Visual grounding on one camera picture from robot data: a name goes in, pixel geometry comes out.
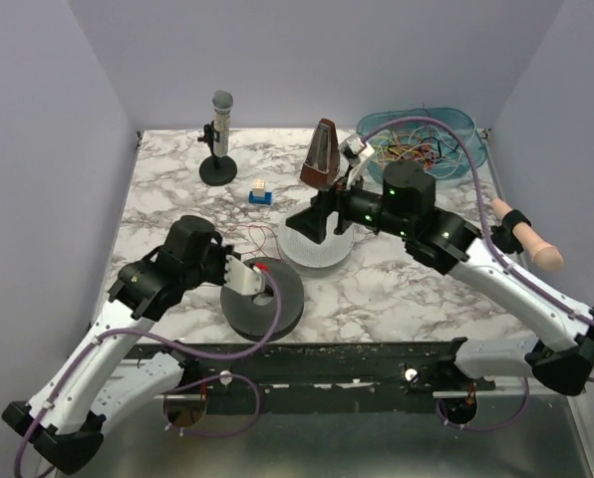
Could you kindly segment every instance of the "wall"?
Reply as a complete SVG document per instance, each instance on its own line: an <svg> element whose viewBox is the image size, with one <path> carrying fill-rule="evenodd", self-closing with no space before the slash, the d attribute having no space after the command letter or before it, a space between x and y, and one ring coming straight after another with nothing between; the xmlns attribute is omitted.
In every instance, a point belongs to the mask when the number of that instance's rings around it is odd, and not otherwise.
<svg viewBox="0 0 594 478"><path fill-rule="evenodd" d="M388 109L453 106L490 126L562 0L70 0L143 128L354 126Z"/></svg>
<svg viewBox="0 0 594 478"><path fill-rule="evenodd" d="M508 202L565 257L546 279L594 304L594 1L565 2L491 140ZM594 386L579 403L594 434Z"/></svg>
<svg viewBox="0 0 594 478"><path fill-rule="evenodd" d="M135 148L66 2L0 1L0 414L84 333ZM0 477L18 442L0 420Z"/></svg>

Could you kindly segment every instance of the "wooden handle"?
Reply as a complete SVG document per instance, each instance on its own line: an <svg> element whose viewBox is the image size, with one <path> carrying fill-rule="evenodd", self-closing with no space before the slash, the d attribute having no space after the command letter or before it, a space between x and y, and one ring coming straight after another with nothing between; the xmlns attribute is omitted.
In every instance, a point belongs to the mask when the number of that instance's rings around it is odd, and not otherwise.
<svg viewBox="0 0 594 478"><path fill-rule="evenodd" d="M505 214L511 211L512 208L506 202L496 198L492 199L492 210L498 220L502 221ZM560 255L558 248L545 242L526 223L516 224L512 233L538 267L547 272L554 272L563 267L563 256Z"/></svg>

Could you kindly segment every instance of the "microphone head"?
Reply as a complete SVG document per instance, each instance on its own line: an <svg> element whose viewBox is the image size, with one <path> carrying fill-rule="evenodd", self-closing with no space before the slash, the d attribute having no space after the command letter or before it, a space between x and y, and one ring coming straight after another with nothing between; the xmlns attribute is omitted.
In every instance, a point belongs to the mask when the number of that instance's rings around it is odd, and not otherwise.
<svg viewBox="0 0 594 478"><path fill-rule="evenodd" d="M226 114L233 108L233 95L223 90L217 90L213 95L213 107L218 113Z"/></svg>

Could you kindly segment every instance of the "blue block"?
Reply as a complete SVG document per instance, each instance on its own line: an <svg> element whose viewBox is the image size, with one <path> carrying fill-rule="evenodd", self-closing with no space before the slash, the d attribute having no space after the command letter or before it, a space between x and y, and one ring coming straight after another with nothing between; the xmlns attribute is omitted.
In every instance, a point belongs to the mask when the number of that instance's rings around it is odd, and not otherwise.
<svg viewBox="0 0 594 478"><path fill-rule="evenodd" d="M270 206L270 203L273 202L273 193L267 192L264 197L253 196L253 191L248 193L248 202L251 204L266 204Z"/></svg>

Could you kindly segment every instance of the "gray floor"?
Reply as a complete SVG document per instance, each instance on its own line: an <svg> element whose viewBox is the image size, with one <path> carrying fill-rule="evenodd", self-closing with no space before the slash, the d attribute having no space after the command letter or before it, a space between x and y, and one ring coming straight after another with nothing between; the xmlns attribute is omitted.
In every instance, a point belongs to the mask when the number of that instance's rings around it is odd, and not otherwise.
<svg viewBox="0 0 594 478"><path fill-rule="evenodd" d="M475 423L497 422L516 396L482 397ZM540 395L494 433L443 427L433 415L266 415L228 439L164 431L154 401L116 429L78 478L582 478L590 477L565 397ZM208 417L227 429L243 417Z"/></svg>

